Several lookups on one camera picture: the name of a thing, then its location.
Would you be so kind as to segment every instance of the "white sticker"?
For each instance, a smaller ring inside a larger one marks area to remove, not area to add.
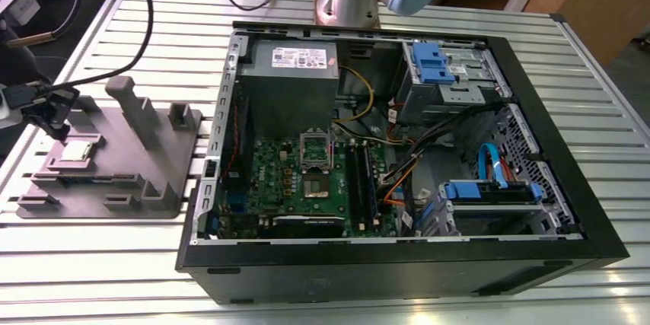
[[[409,213],[406,213],[406,211],[402,213],[402,220],[406,224],[406,226],[409,226],[409,228],[414,225],[414,218],[410,217]]]
[[[327,54],[323,49],[274,49],[274,68],[327,69]]]
[[[389,110],[389,122],[395,123],[398,121],[398,111]]]
[[[467,70],[462,66],[450,65],[449,71],[455,74],[467,74]]]

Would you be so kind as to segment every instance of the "ram slot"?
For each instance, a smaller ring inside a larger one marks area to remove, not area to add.
[[[363,176],[367,198],[366,198],[366,220],[369,225],[374,225],[375,218],[379,215],[379,208],[377,206],[377,187],[375,177],[373,176],[373,160],[370,157],[370,149],[363,146],[359,149],[359,153],[363,154]]]
[[[357,147],[346,147],[346,178],[347,178],[347,195],[350,203],[350,217],[353,227],[359,228],[366,224],[363,220],[363,191],[361,185],[359,166],[357,164]]]

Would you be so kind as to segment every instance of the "power supply label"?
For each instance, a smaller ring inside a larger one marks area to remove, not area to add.
[[[274,49],[274,68],[327,69],[327,54],[323,49]]]

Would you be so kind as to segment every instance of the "blue tab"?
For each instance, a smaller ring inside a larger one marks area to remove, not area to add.
[[[458,198],[481,198],[481,190],[478,184],[473,182],[455,182],[453,183],[458,193]]]
[[[447,56],[439,51],[438,43],[417,42],[414,60],[423,84],[453,84],[457,76],[447,70]]]
[[[542,198],[545,196],[545,189],[539,184],[537,183],[530,184],[530,192],[533,192],[533,197],[535,198],[535,202],[542,201]]]
[[[447,194],[447,199],[457,198],[457,190],[454,189],[454,185],[451,183],[445,184],[445,193]]]
[[[419,80],[423,84],[451,85],[457,81],[457,76],[447,69],[421,69]]]
[[[447,56],[439,51],[438,43],[414,43],[415,65],[423,68],[445,68]]]

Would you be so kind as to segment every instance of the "yellow wire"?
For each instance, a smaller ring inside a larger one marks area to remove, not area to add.
[[[357,116],[347,117],[347,118],[338,118],[334,120],[334,122],[350,122],[350,121],[354,121],[355,119],[366,116],[366,113],[370,112],[370,109],[373,108],[373,103],[375,103],[375,91],[373,90],[373,87],[371,87],[370,83],[367,82],[366,78],[355,70],[353,70],[351,68],[349,68],[347,66],[343,66],[343,65],[341,65],[339,67],[342,69],[346,69],[349,72],[351,72],[355,75],[355,77],[359,78],[359,80],[366,84],[367,92],[370,95],[370,100],[367,101],[367,107],[362,113],[359,113]]]

